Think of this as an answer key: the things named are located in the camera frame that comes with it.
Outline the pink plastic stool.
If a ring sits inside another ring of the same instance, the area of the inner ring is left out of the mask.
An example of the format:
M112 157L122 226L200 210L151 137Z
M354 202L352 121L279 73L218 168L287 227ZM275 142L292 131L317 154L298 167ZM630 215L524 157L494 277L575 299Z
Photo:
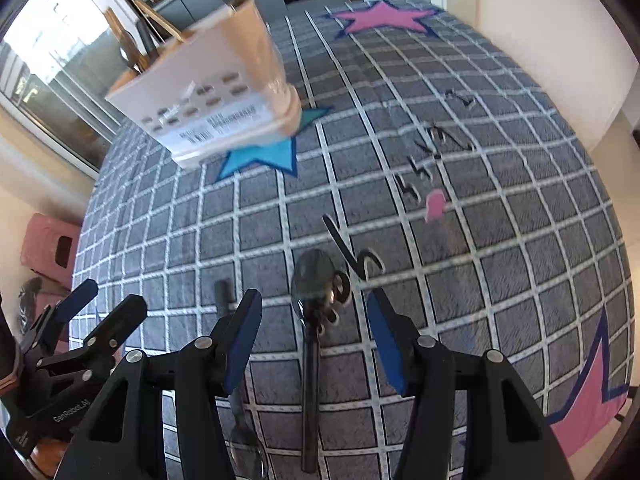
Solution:
M80 227L44 214L30 218L21 250L21 264L36 274L18 292L18 319L21 334L25 335L49 301L63 296L58 292L44 292L43 280L72 288L73 270Z

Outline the beige plastic utensil holder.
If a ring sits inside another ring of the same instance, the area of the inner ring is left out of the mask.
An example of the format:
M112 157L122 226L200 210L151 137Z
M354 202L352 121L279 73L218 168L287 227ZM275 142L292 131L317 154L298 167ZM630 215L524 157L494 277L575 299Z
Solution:
M221 6L185 33L145 72L120 76L107 102L183 169L294 136L302 104L254 0Z

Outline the glass sliding door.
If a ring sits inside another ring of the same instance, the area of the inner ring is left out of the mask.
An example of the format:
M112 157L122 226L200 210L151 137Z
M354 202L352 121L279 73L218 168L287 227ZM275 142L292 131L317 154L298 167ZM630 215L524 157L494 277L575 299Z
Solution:
M106 95L126 70L104 0L28 0L1 40L1 104L94 177L124 116Z

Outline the grey checkered tablecloth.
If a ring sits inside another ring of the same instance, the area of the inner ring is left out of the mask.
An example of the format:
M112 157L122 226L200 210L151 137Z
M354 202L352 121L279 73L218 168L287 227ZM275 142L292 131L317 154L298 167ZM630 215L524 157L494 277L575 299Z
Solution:
M180 169L126 125L107 154L74 278L99 295L79 346L122 298L149 307L128 348L175 351L209 333L215 285L258 289L248 424L274 475L303 477L303 325L296 261L326 252L352 283L320 339L318 479L388 479L411 403L387 382L366 299L447 348L501 351L575 453L624 405L634 292L623 233L586 149L535 81L470 26L390 4L396 26L349 34L344 4L274 22L288 76L322 116L281 151Z

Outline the dark chopstick in holder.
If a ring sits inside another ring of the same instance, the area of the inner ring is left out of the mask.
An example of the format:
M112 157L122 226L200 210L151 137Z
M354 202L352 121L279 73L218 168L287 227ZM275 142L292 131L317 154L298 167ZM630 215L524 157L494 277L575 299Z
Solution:
M103 12L108 26L119 43L120 54L128 66L137 73L145 72L149 68L149 60L140 52L130 32L122 26L115 12L109 6Z

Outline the dark handled spoon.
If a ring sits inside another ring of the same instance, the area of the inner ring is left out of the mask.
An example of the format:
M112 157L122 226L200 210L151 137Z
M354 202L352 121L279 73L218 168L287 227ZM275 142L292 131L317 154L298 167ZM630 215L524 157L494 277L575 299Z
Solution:
M344 302L343 275L331 257L311 249L295 263L292 278L292 307L304 330L302 381L302 458L300 469L314 474L318 469L320 337L326 326L338 321L336 304Z

